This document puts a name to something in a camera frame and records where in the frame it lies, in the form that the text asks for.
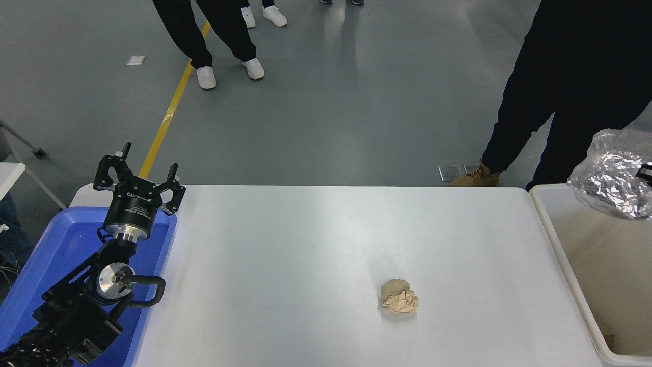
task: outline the cable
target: cable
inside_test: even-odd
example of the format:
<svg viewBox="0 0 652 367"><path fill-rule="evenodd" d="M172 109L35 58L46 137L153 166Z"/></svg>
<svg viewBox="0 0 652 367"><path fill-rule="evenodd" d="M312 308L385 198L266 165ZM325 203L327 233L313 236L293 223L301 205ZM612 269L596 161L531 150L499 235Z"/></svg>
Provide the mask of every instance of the cable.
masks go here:
<svg viewBox="0 0 652 367"><path fill-rule="evenodd" d="M2 269L0 269L0 273L2 273L2 275L5 277L5 280L7 281L7 285L9 286L9 291L11 291L11 281L9 281L9 277L5 274L4 271L2 271Z"/></svg>
<svg viewBox="0 0 652 367"><path fill-rule="evenodd" d="M11 252L11 251L9 251L7 249L0 249L0 251L9 252L14 257L14 260L16 260L16 268L20 269L20 266L18 266L18 256L16 256L15 253L13 253L13 252Z"/></svg>
<svg viewBox="0 0 652 367"><path fill-rule="evenodd" d="M8 266L0 266L0 270L6 270L6 271L8 271L8 272L12 272L12 273L14 273L14 274L17 275L17 276L20 275L20 271L19 271L19 270L15 270L14 268L10 268L10 267L8 267Z"/></svg>

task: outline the robotic arm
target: robotic arm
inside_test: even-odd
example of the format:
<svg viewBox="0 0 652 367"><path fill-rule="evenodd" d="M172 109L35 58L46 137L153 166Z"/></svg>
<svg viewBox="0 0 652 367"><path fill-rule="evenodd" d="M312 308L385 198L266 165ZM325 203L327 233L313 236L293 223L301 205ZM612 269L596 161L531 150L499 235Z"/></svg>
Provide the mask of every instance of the robotic arm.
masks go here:
<svg viewBox="0 0 652 367"><path fill-rule="evenodd" d="M33 313L38 324L0 352L0 367L70 367L72 358L87 365L122 333L117 320L128 307L150 307L163 297L165 281L136 275L129 258L136 254L136 242L150 236L159 208L167 215L178 210L185 187L176 177L176 163L161 185L134 176L126 164L130 147L127 142L122 152L105 155L95 175L93 188L113 191L104 224L97 230L103 245L41 296L45 302ZM110 168L117 183L109 176ZM173 196L163 203L160 194L166 190ZM156 295L135 301L136 283L156 285ZM109 312L102 309L111 305Z"/></svg>

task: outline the person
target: person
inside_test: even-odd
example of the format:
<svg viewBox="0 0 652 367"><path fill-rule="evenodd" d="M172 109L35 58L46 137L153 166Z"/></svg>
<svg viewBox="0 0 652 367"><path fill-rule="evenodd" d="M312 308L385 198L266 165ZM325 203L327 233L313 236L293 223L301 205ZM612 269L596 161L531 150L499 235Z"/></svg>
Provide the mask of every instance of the person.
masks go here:
<svg viewBox="0 0 652 367"><path fill-rule="evenodd" d="M168 30L172 41L190 58L190 65L197 70L202 89L216 87L213 72L213 55L206 49L206 42L195 23L190 0L153 0L156 11ZM206 19L231 50L242 61L247 75L253 80L262 79L265 71L256 57L256 46L249 38L245 20L234 1L196 0Z"/></svg>
<svg viewBox="0 0 652 367"><path fill-rule="evenodd" d="M326 5L331 5L333 0L319 0ZM351 0L354 5L364 5L364 0Z"/></svg>
<svg viewBox="0 0 652 367"><path fill-rule="evenodd" d="M249 0L240 0L240 10L243 13L246 27L255 27L256 21L254 15L251 13ZM277 27L284 27L288 24L288 19L278 10L276 4L274 4L274 0L263 0L263 18L271 20Z"/></svg>
<svg viewBox="0 0 652 367"><path fill-rule="evenodd" d="M554 114L526 185L567 181L595 133L623 129L652 100L652 2L542 0L507 80L480 167L451 186L497 185Z"/></svg>

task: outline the metal plate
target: metal plate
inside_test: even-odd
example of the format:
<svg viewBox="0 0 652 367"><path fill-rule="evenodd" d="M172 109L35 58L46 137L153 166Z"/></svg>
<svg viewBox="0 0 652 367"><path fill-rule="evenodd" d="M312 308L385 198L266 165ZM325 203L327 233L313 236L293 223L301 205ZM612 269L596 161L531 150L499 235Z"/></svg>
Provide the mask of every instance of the metal plate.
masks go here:
<svg viewBox="0 0 652 367"><path fill-rule="evenodd" d="M451 182L457 176L462 174L460 166L438 166L439 167L439 177L441 177L442 182Z"/></svg>
<svg viewBox="0 0 652 367"><path fill-rule="evenodd" d="M464 165L464 172L469 174L478 168L480 168L479 165Z"/></svg>

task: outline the aluminum foil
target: aluminum foil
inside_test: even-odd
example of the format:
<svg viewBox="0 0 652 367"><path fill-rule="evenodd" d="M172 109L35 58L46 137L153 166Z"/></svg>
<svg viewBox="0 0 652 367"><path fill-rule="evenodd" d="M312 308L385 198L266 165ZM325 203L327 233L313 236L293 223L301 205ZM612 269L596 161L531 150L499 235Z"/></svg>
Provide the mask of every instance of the aluminum foil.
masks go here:
<svg viewBox="0 0 652 367"><path fill-rule="evenodd" d="M602 130L568 184L584 204L625 219L652 218L652 186L636 177L641 165L652 163L652 133Z"/></svg>

